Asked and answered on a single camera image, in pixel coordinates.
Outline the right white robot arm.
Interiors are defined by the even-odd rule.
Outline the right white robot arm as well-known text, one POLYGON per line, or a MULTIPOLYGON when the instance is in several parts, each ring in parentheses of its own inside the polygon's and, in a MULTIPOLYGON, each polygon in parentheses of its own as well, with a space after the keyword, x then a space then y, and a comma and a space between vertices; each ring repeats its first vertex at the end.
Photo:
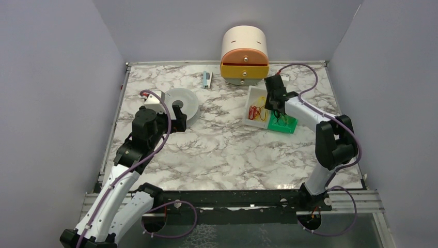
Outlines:
POLYGON ((279 74, 264 79, 267 90, 265 108, 297 119, 314 131, 317 165, 299 189, 298 203, 309 208, 321 201, 334 174, 360 151, 347 115, 335 116, 304 101, 295 91, 287 92, 279 74))

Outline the green plastic bin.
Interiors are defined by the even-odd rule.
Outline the green plastic bin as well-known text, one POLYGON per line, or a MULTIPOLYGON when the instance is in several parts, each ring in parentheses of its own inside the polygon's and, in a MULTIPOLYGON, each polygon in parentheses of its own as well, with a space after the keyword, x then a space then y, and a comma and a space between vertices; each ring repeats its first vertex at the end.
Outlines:
POLYGON ((294 117, 282 114, 278 111, 272 111, 268 123, 268 130, 293 134, 298 125, 298 120, 294 117))

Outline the white plastic cable spool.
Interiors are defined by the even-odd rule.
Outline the white plastic cable spool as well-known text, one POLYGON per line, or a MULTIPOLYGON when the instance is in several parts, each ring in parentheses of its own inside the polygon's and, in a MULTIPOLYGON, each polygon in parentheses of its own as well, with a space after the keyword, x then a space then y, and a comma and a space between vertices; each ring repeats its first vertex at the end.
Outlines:
POLYGON ((172 106, 178 105, 186 114, 186 126, 190 128, 200 117, 199 100, 194 92, 185 88, 173 88, 165 92, 165 104, 170 111, 171 120, 176 120, 172 106))

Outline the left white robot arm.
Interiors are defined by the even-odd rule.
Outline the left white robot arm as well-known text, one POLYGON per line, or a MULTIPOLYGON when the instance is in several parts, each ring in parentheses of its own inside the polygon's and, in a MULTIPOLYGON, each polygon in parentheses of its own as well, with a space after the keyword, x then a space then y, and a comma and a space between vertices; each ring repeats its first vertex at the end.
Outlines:
POLYGON ((180 106, 164 112, 141 106, 132 121, 132 132, 118 148, 107 182, 75 229, 60 236, 63 247, 117 247, 122 237, 146 211, 152 209, 161 189, 140 189, 125 205, 123 200, 169 135, 186 130, 186 114, 180 106))

